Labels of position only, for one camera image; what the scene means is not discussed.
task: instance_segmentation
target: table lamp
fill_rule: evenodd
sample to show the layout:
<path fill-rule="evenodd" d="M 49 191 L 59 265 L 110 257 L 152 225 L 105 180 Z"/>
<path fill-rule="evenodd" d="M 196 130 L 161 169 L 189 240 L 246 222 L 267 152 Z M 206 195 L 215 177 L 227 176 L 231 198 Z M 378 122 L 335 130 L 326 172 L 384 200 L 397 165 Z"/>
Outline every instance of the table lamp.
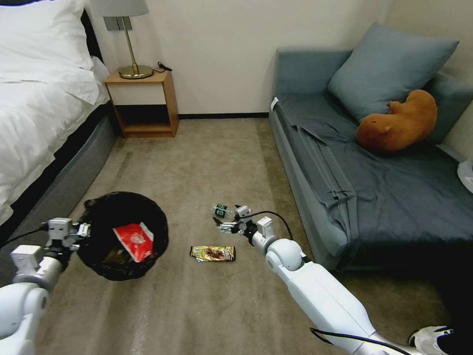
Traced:
<path fill-rule="evenodd" d="M 120 76 L 124 79 L 142 79 L 153 75 L 153 68 L 136 64 L 125 24 L 125 17 L 127 16 L 140 16 L 148 13 L 145 0 L 94 0 L 92 8 L 100 16 L 119 17 L 125 29 L 125 37 L 127 38 L 128 49 L 132 57 L 132 65 L 120 68 L 118 70 Z"/>

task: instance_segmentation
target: red packet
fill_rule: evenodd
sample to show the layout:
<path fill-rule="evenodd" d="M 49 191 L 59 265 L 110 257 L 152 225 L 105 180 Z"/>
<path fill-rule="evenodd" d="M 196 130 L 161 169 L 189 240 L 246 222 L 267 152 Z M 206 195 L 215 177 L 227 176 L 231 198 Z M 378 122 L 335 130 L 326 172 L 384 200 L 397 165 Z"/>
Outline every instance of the red packet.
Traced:
<path fill-rule="evenodd" d="M 135 262 L 142 262 L 153 253 L 154 235 L 143 222 L 117 227 L 113 231 Z"/>

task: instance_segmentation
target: person's foot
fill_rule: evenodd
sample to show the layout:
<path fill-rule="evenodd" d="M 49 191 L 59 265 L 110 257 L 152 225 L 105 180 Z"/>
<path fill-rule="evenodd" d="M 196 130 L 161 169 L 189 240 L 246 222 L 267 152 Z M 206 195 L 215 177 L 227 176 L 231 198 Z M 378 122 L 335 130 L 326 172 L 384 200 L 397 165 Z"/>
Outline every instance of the person's foot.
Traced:
<path fill-rule="evenodd" d="M 460 346 L 452 328 L 444 325 L 421 328 L 409 337 L 409 345 L 425 355 L 458 355 Z"/>

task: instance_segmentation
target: snack wrapper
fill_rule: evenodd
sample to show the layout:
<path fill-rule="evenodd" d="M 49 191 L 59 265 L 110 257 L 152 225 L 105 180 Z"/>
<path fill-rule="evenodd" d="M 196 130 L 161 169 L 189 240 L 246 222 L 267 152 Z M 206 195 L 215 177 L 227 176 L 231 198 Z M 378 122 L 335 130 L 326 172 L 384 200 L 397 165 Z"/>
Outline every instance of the snack wrapper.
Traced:
<path fill-rule="evenodd" d="M 235 261 L 237 251 L 231 247 L 192 246 L 191 256 L 198 261 Z"/>
<path fill-rule="evenodd" d="M 134 262 L 143 262 L 153 253 L 154 235 L 143 222 L 117 227 L 113 231 Z"/>

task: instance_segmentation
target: power cord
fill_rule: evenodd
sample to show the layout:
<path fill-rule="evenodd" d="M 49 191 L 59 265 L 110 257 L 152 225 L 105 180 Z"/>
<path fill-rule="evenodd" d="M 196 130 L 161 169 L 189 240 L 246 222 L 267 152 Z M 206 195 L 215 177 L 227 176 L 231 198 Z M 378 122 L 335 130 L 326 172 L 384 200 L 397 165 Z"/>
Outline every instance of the power cord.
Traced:
<path fill-rule="evenodd" d="M 273 211 L 261 211 L 261 212 L 256 212 L 256 213 L 252 213 L 252 214 L 246 215 L 246 216 L 243 217 L 243 218 L 254 217 L 254 216 L 256 216 L 256 215 L 264 214 L 264 213 L 273 214 L 273 215 L 279 217 L 279 218 L 284 222 L 284 225 L 286 226 L 287 233 L 289 234 L 289 239 L 290 239 L 290 240 L 294 240 L 294 238 L 292 237 L 291 229 L 289 228 L 289 225 L 287 224 L 286 220 L 285 220 L 280 214 L 278 214 L 278 213 L 276 213 L 276 212 L 273 212 Z"/>
<path fill-rule="evenodd" d="M 401 354 L 404 354 L 404 355 L 412 355 L 412 354 L 409 354 L 407 351 L 405 351 L 401 348 L 398 348 L 395 345 L 385 343 L 385 342 L 381 342 L 381 341 L 378 341 L 378 340 L 373 340 L 373 339 L 360 337 L 360 336 L 356 336 L 356 335 L 350 335 L 350 334 L 332 333 L 332 332 L 327 332 L 327 331 L 320 330 L 320 329 L 315 329 L 315 328 L 311 328 L 310 331 L 318 339 L 322 340 L 325 343 L 331 344 L 331 345 L 333 345 L 333 344 L 330 341 L 328 341 L 327 339 L 322 338 L 319 334 L 334 336 L 334 337 L 338 337 L 338 338 L 360 340 L 360 341 L 364 341 L 364 342 L 367 342 L 367 343 L 372 343 L 372 344 L 381 345 L 381 346 L 390 348 L 390 349 L 395 350 L 397 352 L 400 352 Z"/>
<path fill-rule="evenodd" d="M 11 242 L 14 242 L 15 240 L 18 240 L 18 239 L 20 239 L 20 238 L 22 238 L 22 237 L 24 237 L 24 236 L 27 236 L 27 235 L 29 235 L 29 234 L 33 234 L 33 233 L 36 233 L 36 232 L 47 231 L 47 230 L 48 230 L 48 225 L 47 225 L 47 223 L 42 224 L 39 228 L 37 228 L 37 229 L 35 229 L 35 230 L 31 230 L 31 231 L 29 231 L 29 232 L 20 234 L 20 235 L 18 235 L 18 236 L 16 236 L 16 237 L 13 237 L 13 238 L 7 240 L 5 243 L 3 243 L 2 245 L 0 245 L 0 249 L 3 248 L 5 245 L 10 244 Z"/>
<path fill-rule="evenodd" d="M 165 72 L 165 71 L 172 71 L 171 68 L 166 67 L 166 66 L 165 66 L 163 63 L 161 63 L 161 62 L 158 62 L 158 67 L 160 67 L 162 70 L 159 71 L 159 70 L 157 70 L 157 69 L 155 69 L 155 68 L 153 68 L 153 70 L 154 70 L 155 72 L 158 72 L 158 73 L 162 73 L 162 72 Z"/>

